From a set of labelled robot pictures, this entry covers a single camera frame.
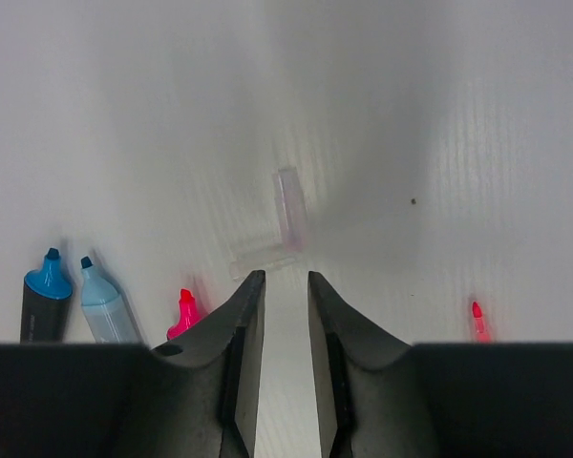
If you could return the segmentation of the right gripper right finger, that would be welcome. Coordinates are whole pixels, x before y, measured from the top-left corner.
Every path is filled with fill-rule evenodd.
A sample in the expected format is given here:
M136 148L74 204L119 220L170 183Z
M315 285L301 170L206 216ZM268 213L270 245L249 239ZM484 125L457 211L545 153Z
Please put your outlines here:
M407 344L308 275L326 457L573 457L573 343Z

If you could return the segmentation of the black blue highlighter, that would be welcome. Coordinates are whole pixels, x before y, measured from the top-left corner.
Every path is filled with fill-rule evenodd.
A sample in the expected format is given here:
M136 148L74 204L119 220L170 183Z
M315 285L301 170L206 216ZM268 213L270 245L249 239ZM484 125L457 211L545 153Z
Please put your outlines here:
M21 343L58 343L63 340L73 286L61 269L61 256L51 247L39 269L23 279Z

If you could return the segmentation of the thin red pen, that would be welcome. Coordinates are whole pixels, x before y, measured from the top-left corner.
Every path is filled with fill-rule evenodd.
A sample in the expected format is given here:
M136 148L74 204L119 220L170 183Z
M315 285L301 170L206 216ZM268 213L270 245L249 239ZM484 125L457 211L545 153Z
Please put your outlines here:
M471 307L474 336L478 343L488 344L492 341L491 333L485 320L485 315L477 301Z

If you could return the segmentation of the black pink highlighter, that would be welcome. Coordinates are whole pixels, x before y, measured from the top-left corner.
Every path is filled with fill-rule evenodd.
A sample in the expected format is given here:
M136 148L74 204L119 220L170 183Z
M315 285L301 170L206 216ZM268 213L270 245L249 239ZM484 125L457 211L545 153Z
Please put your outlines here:
M179 298L179 318L168 328L166 338L174 340L205 317L205 311L189 289L182 289Z

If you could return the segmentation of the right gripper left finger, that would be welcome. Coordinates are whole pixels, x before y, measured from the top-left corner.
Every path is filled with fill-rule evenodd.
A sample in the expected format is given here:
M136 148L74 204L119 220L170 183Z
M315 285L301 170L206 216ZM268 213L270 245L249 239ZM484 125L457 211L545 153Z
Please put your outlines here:
M265 273L174 340L0 344L0 457L250 457Z

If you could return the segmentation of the clear pinkish cap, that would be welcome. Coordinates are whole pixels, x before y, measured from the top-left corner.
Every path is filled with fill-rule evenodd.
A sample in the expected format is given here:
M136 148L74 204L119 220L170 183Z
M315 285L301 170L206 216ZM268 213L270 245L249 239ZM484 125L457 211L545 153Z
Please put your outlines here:
M287 251L301 253L308 235L308 215L297 170L278 170L273 175L273 186L282 245Z

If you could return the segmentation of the light blue highlighter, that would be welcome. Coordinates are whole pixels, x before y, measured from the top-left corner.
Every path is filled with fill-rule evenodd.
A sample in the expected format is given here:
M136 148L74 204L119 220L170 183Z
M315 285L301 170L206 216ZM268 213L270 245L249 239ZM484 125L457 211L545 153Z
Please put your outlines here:
M100 344L141 344L134 316L120 292L86 256L80 260L81 309Z

